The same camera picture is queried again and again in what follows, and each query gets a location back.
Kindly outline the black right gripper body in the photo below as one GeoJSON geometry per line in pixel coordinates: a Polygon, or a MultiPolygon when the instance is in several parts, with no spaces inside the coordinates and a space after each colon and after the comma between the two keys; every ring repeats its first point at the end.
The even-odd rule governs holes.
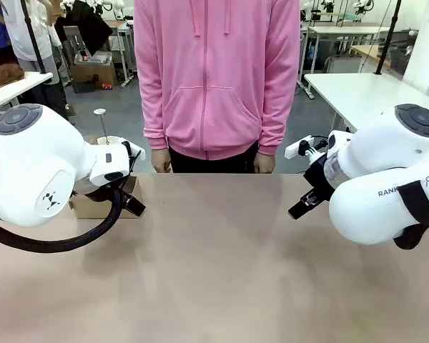
{"type": "Polygon", "coordinates": [[[304,173],[304,178],[312,186],[312,190],[309,192],[308,196],[313,203],[329,201],[335,191],[325,177],[324,165],[326,161],[326,156],[319,157],[316,161],[311,163],[304,173]]]}

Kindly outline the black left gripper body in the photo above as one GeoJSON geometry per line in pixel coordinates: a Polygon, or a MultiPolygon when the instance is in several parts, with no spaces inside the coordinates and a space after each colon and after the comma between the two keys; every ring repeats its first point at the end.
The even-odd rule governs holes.
{"type": "Polygon", "coordinates": [[[109,201],[113,204],[117,203],[117,192],[114,191],[111,184],[96,186],[89,181],[79,181],[74,185],[72,194],[84,196],[93,202],[109,201]]]}

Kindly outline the person's right hand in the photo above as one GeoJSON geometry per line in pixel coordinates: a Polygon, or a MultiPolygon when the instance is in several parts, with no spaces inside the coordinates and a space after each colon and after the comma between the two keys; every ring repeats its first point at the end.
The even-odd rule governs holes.
{"type": "Polygon", "coordinates": [[[168,149],[153,149],[151,161],[157,173],[169,173],[171,170],[171,156],[168,149]]]}

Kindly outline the person's left hand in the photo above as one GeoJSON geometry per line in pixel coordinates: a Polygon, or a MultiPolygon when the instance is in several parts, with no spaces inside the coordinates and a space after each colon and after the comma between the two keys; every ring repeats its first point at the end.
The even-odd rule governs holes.
{"type": "Polygon", "coordinates": [[[256,174],[271,174],[276,165],[276,147],[260,145],[254,159],[254,168],[256,174]]]}

